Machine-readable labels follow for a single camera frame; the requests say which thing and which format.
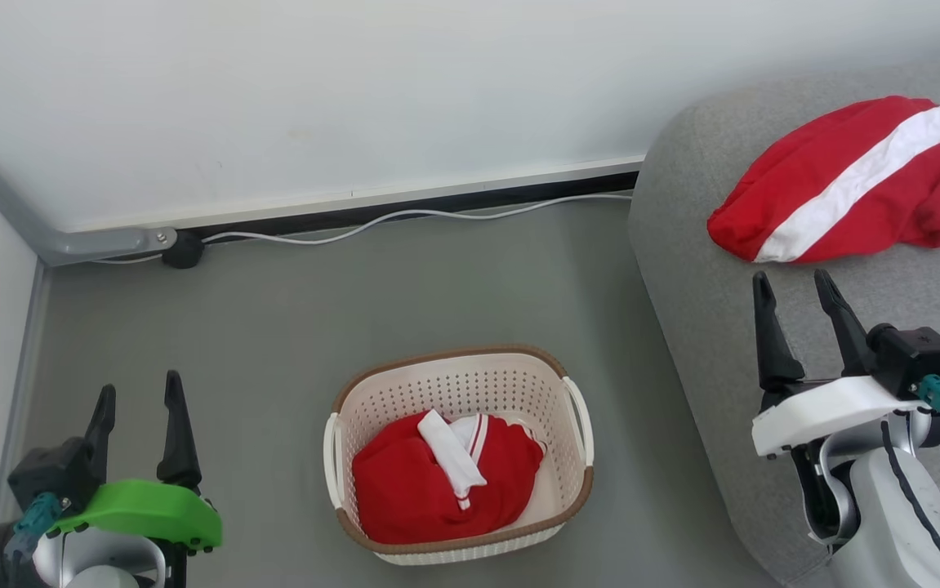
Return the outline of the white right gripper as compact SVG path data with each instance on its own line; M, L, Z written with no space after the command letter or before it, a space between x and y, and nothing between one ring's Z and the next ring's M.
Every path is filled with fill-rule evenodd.
M929 408L922 399L895 397L874 377L867 376L874 369L874 354L857 315L828 271L814 270L814 286L822 310L831 320L843 362L840 375L845 377L792 395L755 416L752 439L758 457L781 455L799 444L880 420L895 411ZM776 391L801 382L804 367L788 346L767 273L758 271L753 275L752 291L760 389Z

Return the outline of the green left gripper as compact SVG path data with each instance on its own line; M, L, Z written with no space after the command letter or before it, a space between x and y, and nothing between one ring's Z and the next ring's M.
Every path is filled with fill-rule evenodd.
M187 550L216 550L223 545L222 518L194 492L203 476L178 371L167 372L164 405L168 416L166 447L157 465L160 483L132 478L101 485L85 510L63 514L54 531L99 528L182 544ZM115 414L116 389L107 384L101 387L84 435L85 473L97 483L106 483L109 435L114 431Z

